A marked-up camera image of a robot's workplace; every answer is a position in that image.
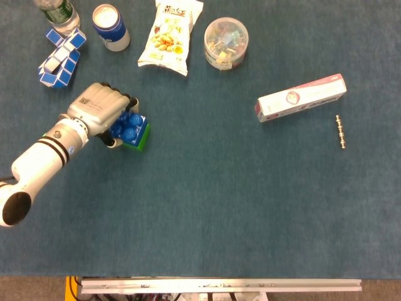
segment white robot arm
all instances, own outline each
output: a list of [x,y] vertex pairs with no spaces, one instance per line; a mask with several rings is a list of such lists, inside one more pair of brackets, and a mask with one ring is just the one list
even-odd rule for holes
[[40,189],[97,136],[108,147],[120,145],[108,131],[125,110],[137,110],[138,100],[107,83],[89,86],[60,115],[57,124],[11,166],[17,184],[0,182],[0,226],[14,226],[28,213]]

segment peanut package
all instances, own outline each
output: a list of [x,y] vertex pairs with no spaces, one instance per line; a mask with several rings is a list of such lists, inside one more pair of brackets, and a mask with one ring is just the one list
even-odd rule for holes
[[157,65],[187,76],[190,32],[202,12],[196,0],[156,0],[156,18],[138,66]]

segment clear plastic container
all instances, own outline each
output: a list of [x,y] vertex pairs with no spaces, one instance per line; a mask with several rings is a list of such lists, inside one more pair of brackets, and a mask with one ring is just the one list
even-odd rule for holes
[[248,42],[248,31],[240,21],[214,20],[205,31],[206,60],[219,70],[230,70],[242,63]]

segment building block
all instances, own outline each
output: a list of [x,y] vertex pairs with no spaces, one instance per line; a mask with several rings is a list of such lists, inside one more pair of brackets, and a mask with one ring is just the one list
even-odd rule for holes
[[54,29],[49,29],[46,37],[57,48],[38,67],[39,81],[47,87],[66,87],[80,58],[77,49],[84,44],[86,36],[77,28],[65,39]]
[[121,139],[125,146],[141,152],[145,147],[149,130],[147,118],[133,112],[122,113],[110,127],[113,138]]

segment white box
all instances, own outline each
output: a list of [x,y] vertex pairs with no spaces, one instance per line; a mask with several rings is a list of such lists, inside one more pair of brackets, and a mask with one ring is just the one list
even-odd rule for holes
[[260,122],[338,100],[346,92],[341,74],[259,97],[255,105]]

